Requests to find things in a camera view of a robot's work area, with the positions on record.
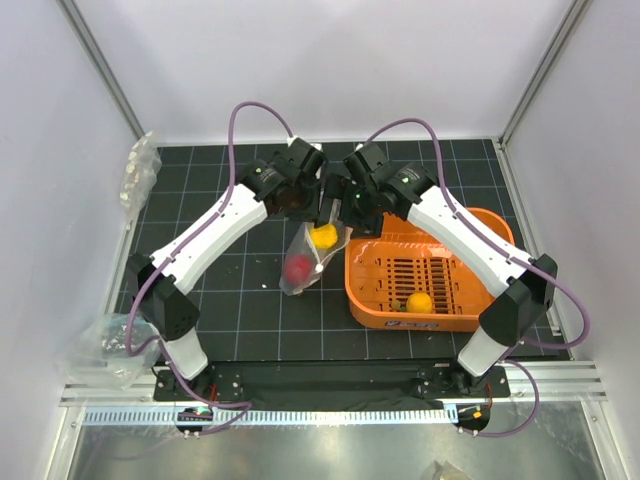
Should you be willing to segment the red toy strawberry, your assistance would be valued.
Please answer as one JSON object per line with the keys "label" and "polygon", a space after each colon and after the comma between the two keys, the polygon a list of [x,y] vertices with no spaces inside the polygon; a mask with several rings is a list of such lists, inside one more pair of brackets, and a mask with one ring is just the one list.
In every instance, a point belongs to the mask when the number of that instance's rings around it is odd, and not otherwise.
{"label": "red toy strawberry", "polygon": [[310,276],[313,261],[303,254],[292,255],[285,260],[284,278],[291,284],[302,284]]}

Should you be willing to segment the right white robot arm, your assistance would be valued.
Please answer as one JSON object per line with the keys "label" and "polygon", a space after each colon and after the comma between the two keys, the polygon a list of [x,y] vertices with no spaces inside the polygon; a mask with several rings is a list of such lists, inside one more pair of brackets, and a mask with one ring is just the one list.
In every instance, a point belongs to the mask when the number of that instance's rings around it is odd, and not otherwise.
{"label": "right white robot arm", "polygon": [[378,145],[359,145],[343,161],[347,174],[327,174],[321,222],[335,202],[347,226],[376,238],[386,214],[433,236],[481,281],[493,301],[457,355],[453,389],[475,395],[492,367],[507,356],[553,304],[558,266],[548,255],[533,258],[506,242],[461,205],[438,175],[419,162],[395,166]]}

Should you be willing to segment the clear polka dot zip bag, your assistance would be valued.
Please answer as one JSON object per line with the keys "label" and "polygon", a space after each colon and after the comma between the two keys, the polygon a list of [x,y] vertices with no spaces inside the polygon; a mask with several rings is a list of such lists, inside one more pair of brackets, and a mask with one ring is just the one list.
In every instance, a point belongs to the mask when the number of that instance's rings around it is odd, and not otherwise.
{"label": "clear polka dot zip bag", "polygon": [[[329,250],[316,249],[310,238],[310,231],[314,228],[314,224],[311,222],[304,222],[296,232],[287,252],[282,266],[279,286],[283,293],[287,296],[300,295],[304,290],[315,284],[322,276],[323,272],[327,269],[332,258],[340,251],[343,250],[351,239],[352,229],[347,227],[343,222],[336,221],[329,223],[336,226],[339,234],[338,243]],[[302,284],[291,284],[284,278],[284,263],[285,260],[297,254],[307,255],[313,261],[313,269],[310,276]]]}

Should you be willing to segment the yellow toy fruit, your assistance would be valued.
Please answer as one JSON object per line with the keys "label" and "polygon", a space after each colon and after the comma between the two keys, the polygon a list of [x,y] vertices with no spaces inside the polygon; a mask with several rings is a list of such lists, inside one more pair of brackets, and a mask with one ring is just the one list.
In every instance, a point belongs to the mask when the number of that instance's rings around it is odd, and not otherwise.
{"label": "yellow toy fruit", "polygon": [[316,249],[329,250],[338,243],[339,234],[335,225],[326,224],[321,227],[312,228],[310,238]]}
{"label": "yellow toy fruit", "polygon": [[433,300],[425,292],[415,292],[406,300],[406,312],[411,314],[431,314],[433,311]]}

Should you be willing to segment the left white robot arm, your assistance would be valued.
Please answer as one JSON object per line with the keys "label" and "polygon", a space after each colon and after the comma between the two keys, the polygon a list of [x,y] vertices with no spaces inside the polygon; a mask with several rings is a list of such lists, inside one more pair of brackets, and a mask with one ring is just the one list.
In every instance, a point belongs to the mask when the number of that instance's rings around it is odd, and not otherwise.
{"label": "left white robot arm", "polygon": [[189,228],[150,255],[129,257],[131,309],[155,328],[164,357],[179,372],[176,386],[188,399],[204,398],[212,386],[196,332],[200,312],[190,292],[229,247],[269,217],[316,220],[326,161],[320,144],[294,136],[269,160],[232,165],[231,185]]}

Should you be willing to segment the orange plastic basket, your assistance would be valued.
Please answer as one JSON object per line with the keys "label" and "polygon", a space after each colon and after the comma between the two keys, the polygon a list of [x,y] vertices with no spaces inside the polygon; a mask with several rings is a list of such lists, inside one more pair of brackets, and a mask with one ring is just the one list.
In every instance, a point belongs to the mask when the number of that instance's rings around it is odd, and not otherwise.
{"label": "orange plastic basket", "polygon": [[[349,241],[344,275],[351,314],[372,329],[472,333],[493,301],[441,242],[391,215],[379,238]],[[431,314],[406,312],[406,300],[415,292],[431,296]]]}

